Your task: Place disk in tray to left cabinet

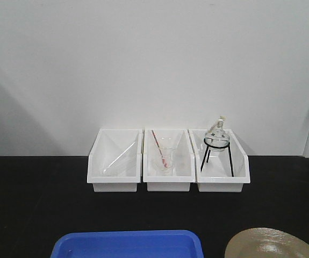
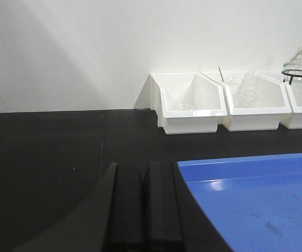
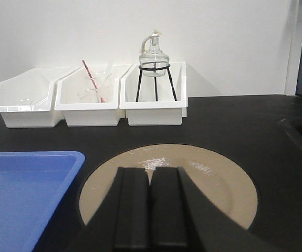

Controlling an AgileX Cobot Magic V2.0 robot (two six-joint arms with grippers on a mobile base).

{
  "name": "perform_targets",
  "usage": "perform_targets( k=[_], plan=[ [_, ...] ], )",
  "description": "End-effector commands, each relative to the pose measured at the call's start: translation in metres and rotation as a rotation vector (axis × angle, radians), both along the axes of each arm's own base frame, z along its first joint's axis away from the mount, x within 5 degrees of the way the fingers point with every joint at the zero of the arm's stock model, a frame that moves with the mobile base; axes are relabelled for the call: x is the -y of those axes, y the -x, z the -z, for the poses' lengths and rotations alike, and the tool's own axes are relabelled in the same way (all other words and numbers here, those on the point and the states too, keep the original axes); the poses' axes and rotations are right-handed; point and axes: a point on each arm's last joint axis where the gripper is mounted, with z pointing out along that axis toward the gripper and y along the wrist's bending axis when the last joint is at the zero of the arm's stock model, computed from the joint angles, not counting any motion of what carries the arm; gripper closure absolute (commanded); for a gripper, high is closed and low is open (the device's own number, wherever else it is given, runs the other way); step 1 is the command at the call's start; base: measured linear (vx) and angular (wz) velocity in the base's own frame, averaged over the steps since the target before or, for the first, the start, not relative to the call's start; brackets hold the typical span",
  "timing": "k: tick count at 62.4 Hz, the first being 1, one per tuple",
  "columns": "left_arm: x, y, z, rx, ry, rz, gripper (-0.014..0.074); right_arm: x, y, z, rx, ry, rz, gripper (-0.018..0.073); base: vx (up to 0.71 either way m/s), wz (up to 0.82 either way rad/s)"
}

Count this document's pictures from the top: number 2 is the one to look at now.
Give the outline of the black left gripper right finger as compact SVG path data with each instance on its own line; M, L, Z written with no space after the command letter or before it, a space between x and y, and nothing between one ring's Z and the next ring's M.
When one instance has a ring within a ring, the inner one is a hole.
M147 251L231 251L192 196L177 163L151 162L144 184Z

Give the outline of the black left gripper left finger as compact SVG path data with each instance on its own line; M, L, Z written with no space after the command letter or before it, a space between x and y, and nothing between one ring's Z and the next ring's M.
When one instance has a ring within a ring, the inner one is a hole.
M66 217L14 251L104 251L117 164Z

